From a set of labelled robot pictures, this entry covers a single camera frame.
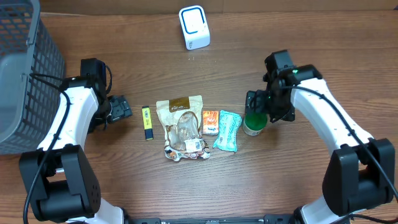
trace orange packet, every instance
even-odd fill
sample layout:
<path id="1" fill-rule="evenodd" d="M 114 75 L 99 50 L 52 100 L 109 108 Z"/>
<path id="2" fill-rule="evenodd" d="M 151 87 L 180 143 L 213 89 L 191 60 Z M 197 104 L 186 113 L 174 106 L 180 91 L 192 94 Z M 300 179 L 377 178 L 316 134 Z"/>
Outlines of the orange packet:
<path id="1" fill-rule="evenodd" d="M 203 134 L 218 134 L 218 111 L 203 111 Z"/>

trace wood grain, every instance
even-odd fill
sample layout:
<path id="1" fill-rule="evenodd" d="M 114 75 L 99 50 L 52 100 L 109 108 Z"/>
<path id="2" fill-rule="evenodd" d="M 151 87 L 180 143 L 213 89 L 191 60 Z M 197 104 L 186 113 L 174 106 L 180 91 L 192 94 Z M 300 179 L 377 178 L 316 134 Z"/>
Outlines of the wood grain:
<path id="1" fill-rule="evenodd" d="M 209 14 L 211 44 L 193 51 L 185 50 L 174 15 L 43 20 L 68 76 L 80 74 L 80 59 L 97 57 L 114 74 L 111 93 L 125 95 L 132 106 L 132 117 L 89 135 L 85 152 L 103 197 L 133 217 L 291 213 L 322 194 L 328 150 L 301 114 L 293 123 L 269 124 L 254 138 L 240 129 L 236 154 L 214 149 L 207 161 L 176 163 L 163 153 L 156 101 L 202 95 L 206 110 L 243 114 L 246 92 L 265 89 L 264 59 L 277 50 L 289 49 L 297 65 L 314 64 L 362 128 L 398 145 L 394 11 Z M 143 105 L 151 109 L 152 141 L 144 139 Z M 18 160 L 0 157 L 1 224 L 22 221 L 26 192 Z M 367 213 L 395 218 L 397 205 Z"/>
<path id="2" fill-rule="evenodd" d="M 41 0 L 42 12 L 83 15 L 177 14 L 199 4 L 209 12 L 393 10 L 397 0 Z"/>

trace brown label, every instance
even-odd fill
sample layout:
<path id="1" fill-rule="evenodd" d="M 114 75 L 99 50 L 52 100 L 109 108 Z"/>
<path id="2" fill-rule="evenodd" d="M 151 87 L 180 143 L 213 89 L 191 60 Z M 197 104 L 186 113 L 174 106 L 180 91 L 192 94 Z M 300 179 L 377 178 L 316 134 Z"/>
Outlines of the brown label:
<path id="1" fill-rule="evenodd" d="M 169 101 L 169 111 L 170 113 L 179 111 L 179 110 L 187 110 L 190 108 L 189 105 L 189 97 L 181 97 L 174 100 Z"/>

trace basket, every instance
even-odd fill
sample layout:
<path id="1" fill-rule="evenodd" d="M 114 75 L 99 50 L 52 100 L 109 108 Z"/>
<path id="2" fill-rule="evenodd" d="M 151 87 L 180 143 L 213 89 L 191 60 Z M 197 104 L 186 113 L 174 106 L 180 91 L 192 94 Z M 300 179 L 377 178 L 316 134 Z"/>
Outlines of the basket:
<path id="1" fill-rule="evenodd" d="M 0 154 L 36 150 L 57 112 L 59 92 L 32 79 L 30 73 L 63 78 L 65 61 L 40 19 L 38 0 L 2 0 Z"/>

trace light blue pouch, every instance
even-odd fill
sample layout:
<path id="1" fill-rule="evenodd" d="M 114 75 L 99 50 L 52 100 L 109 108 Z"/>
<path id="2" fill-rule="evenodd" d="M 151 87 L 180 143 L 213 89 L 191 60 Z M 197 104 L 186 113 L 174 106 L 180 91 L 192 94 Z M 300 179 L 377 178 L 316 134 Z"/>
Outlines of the light blue pouch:
<path id="1" fill-rule="evenodd" d="M 236 152 L 238 150 L 236 146 L 236 133 L 241 124 L 242 118 L 239 114 L 222 110 L 219 121 L 220 131 L 213 148 Z"/>

